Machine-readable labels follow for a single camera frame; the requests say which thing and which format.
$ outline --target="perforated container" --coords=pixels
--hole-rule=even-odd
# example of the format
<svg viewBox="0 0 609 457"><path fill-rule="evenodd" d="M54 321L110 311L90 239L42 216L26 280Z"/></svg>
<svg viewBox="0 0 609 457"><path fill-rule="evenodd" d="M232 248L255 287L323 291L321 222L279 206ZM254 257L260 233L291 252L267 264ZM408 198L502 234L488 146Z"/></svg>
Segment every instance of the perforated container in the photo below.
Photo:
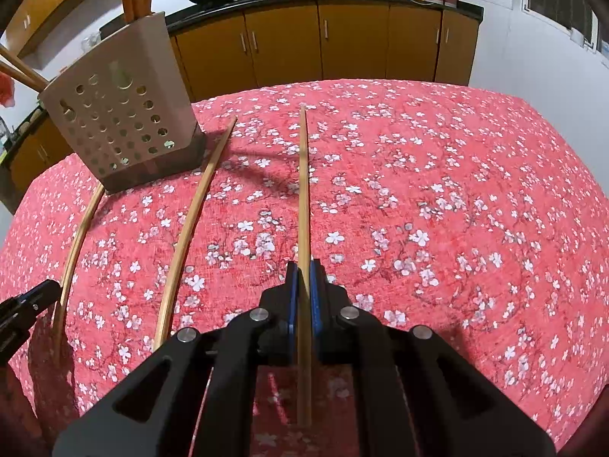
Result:
<svg viewBox="0 0 609 457"><path fill-rule="evenodd" d="M128 176L126 171L139 165L154 171L147 162L186 148L199 131L164 13L104 39L38 98L102 182L117 172Z"/></svg>

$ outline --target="table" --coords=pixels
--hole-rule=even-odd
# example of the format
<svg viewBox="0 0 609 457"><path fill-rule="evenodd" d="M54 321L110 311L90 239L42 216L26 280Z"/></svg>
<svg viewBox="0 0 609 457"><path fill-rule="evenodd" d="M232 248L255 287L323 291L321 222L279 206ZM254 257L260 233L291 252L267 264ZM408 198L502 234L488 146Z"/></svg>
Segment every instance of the table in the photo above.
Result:
<svg viewBox="0 0 609 457"><path fill-rule="evenodd" d="M226 325L297 259L300 105L311 250L328 278L385 324L435 329L561 447L607 381L609 206L581 160L520 99L341 80L194 104L210 146L230 115L239 120L194 233L173 330ZM102 199L72 284L60 368L48 316L11 361L38 418L32 431L45 440L150 354L200 177ZM0 256L0 299L60 278L96 183L75 155L34 181ZM252 455L356 455L349 370L316 377L311 431L288 426L294 377L259 373Z"/></svg>

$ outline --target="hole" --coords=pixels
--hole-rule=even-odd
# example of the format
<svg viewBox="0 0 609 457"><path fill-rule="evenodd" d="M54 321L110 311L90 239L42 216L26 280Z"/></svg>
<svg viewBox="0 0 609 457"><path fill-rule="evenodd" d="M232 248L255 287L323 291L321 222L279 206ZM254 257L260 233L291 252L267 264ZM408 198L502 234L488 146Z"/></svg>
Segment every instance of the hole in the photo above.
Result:
<svg viewBox="0 0 609 457"><path fill-rule="evenodd" d="M117 60L110 62L110 76L112 77L113 84L119 89L127 89L133 84L133 79L131 79L131 76L121 67Z"/></svg>

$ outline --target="black clamp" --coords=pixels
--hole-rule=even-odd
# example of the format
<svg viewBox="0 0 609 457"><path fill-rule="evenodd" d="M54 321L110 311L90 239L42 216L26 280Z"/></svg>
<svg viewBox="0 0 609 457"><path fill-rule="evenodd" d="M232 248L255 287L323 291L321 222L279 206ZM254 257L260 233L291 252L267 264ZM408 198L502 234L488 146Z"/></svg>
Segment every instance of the black clamp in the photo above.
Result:
<svg viewBox="0 0 609 457"><path fill-rule="evenodd" d="M30 337L40 313L57 302L62 288L54 280L45 280L25 294L0 304L0 367L5 366Z"/></svg>

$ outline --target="yellow cabinet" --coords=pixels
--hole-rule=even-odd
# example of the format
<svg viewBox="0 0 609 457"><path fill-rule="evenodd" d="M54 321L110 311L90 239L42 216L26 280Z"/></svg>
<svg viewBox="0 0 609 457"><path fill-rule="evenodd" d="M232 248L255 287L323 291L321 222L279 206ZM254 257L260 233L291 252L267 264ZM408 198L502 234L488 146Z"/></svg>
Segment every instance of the yellow cabinet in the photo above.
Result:
<svg viewBox="0 0 609 457"><path fill-rule="evenodd" d="M444 10L436 82L459 86L470 84L479 26L475 19Z"/></svg>
<svg viewBox="0 0 609 457"><path fill-rule="evenodd" d="M388 21L386 3L320 3L324 79L384 78Z"/></svg>
<svg viewBox="0 0 609 457"><path fill-rule="evenodd" d="M322 78L317 22L315 3L246 13L259 87Z"/></svg>
<svg viewBox="0 0 609 457"><path fill-rule="evenodd" d="M194 101L256 87L243 14L175 38Z"/></svg>
<svg viewBox="0 0 609 457"><path fill-rule="evenodd" d="M387 79L434 80L441 19L440 10L391 6Z"/></svg>

